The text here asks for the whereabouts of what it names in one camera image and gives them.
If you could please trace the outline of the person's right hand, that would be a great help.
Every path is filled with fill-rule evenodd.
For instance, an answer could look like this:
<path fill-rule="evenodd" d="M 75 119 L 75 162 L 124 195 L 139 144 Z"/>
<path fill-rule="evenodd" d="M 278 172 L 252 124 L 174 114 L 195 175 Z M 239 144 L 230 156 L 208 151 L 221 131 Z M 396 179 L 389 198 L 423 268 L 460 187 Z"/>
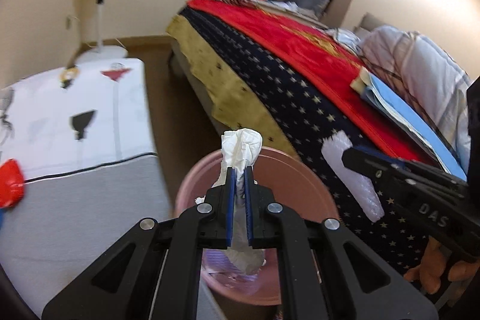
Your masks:
<path fill-rule="evenodd" d="M 419 280 L 427 294 L 435 294 L 441 287 L 441 277 L 448 271 L 449 282 L 463 282 L 478 272 L 479 260 L 474 263 L 459 261 L 447 267 L 447 256 L 441 250 L 442 244 L 430 238 L 419 266 L 411 268 L 403 278 L 408 282 Z"/>

